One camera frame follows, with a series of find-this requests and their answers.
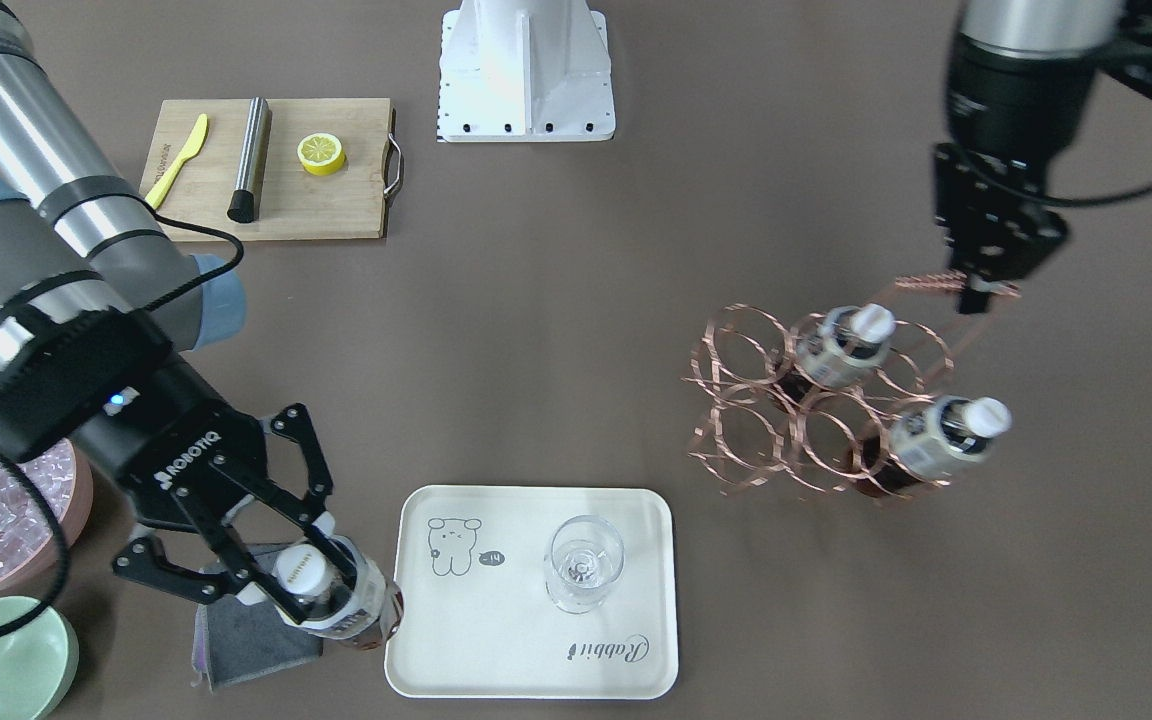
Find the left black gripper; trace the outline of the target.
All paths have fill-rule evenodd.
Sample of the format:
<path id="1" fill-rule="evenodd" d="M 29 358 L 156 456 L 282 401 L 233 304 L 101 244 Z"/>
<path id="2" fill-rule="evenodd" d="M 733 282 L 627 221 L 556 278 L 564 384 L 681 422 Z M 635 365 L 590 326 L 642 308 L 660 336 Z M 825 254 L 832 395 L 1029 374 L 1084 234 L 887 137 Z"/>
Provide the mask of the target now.
<path id="1" fill-rule="evenodd" d="M 1047 190 L 1047 161 L 995 158 L 938 143 L 934 219 L 945 232 L 948 270 L 963 275 L 956 313 L 988 314 L 998 286 L 1023 281 L 1070 240 L 1069 223 L 1023 195 Z"/>

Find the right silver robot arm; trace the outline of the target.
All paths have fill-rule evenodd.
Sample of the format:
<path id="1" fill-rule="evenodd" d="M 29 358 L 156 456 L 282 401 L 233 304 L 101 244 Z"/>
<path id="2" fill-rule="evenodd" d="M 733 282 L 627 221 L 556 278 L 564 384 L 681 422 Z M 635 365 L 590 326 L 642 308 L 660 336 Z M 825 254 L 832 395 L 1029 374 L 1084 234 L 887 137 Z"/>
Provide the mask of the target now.
<path id="1" fill-rule="evenodd" d="M 242 414 L 179 355 L 204 268 L 103 156 L 0 3 L 0 461 L 68 439 L 131 501 L 111 569 L 200 605 L 271 602 L 285 624 L 381 642 L 402 598 L 326 510 L 306 406 Z"/>

